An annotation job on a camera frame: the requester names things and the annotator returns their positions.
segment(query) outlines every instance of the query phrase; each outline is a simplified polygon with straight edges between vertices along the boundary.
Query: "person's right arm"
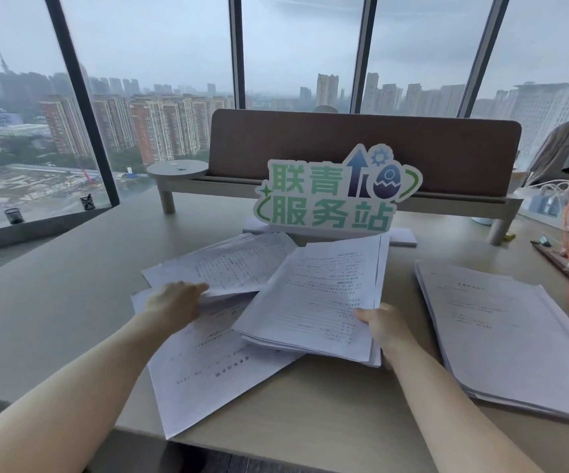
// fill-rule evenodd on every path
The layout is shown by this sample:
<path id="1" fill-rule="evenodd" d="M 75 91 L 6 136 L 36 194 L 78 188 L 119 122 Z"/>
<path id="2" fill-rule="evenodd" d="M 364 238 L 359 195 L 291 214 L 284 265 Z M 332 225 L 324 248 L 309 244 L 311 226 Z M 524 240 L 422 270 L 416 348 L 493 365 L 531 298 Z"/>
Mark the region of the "person's right arm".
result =
<path id="1" fill-rule="evenodd" d="M 355 310 L 391 364 L 440 473 L 541 473 L 425 352 L 400 312 L 387 304 Z"/>

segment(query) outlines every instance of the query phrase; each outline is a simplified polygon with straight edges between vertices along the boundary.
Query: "cloudy sky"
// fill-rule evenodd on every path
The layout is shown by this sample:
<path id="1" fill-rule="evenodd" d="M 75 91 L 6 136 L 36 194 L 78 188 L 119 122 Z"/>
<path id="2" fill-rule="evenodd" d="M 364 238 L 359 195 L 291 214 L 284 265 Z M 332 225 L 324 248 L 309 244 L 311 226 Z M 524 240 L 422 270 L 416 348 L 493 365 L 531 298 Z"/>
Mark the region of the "cloudy sky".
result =
<path id="1" fill-rule="evenodd" d="M 379 84 L 463 84 L 492 0 L 379 0 L 368 71 Z M 227 0 L 62 0 L 91 76 L 207 82 L 232 91 Z M 243 0 L 247 92 L 315 91 L 317 74 L 352 90 L 363 0 Z M 0 0 L 13 71 L 64 71 L 44 0 Z M 569 81 L 569 0 L 511 0 L 480 97 L 525 81 Z"/>

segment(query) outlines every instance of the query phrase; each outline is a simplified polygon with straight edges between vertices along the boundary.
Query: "window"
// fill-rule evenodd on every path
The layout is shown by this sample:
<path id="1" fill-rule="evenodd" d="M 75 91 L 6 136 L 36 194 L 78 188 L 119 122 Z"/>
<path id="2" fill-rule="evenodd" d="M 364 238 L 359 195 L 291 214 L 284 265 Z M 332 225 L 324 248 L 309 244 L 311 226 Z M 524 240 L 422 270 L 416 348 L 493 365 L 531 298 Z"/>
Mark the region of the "window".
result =
<path id="1" fill-rule="evenodd" d="M 0 227 L 109 205 L 65 70 L 44 0 L 0 0 Z"/>
<path id="2" fill-rule="evenodd" d="M 157 161 L 208 160 L 234 108 L 228 0 L 61 0 L 121 198 Z"/>
<path id="3" fill-rule="evenodd" d="M 569 120 L 569 0 L 510 0 L 471 117 L 521 124 L 520 168 Z"/>
<path id="4" fill-rule="evenodd" d="M 242 0 L 248 109 L 350 112 L 363 0 Z"/>
<path id="5" fill-rule="evenodd" d="M 493 0 L 378 0 L 363 114 L 455 117 Z"/>

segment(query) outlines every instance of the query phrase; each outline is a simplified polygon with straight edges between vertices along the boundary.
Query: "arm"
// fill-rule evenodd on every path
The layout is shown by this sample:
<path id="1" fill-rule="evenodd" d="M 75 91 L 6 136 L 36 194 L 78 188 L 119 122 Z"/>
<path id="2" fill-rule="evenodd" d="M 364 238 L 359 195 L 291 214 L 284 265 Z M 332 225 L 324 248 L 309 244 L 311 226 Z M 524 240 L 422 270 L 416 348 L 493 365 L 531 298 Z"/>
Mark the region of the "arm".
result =
<path id="1" fill-rule="evenodd" d="M 80 473 L 113 428 L 138 376 L 197 317 L 207 284 L 167 284 L 105 341 L 0 414 L 0 473 Z"/>
<path id="2" fill-rule="evenodd" d="M 398 310 L 355 310 L 391 364 L 440 473 L 541 473 L 416 342 Z"/>

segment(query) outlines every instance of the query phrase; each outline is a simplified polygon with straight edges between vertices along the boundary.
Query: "person's left arm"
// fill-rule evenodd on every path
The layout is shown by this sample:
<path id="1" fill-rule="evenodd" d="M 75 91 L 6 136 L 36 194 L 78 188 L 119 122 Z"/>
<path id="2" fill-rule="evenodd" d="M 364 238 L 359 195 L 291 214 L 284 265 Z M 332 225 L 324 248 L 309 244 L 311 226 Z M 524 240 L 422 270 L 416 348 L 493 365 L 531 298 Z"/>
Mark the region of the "person's left arm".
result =
<path id="1" fill-rule="evenodd" d="M 144 312 L 0 413 L 0 473 L 81 473 L 143 368 L 197 317 L 207 284 L 167 284 Z"/>

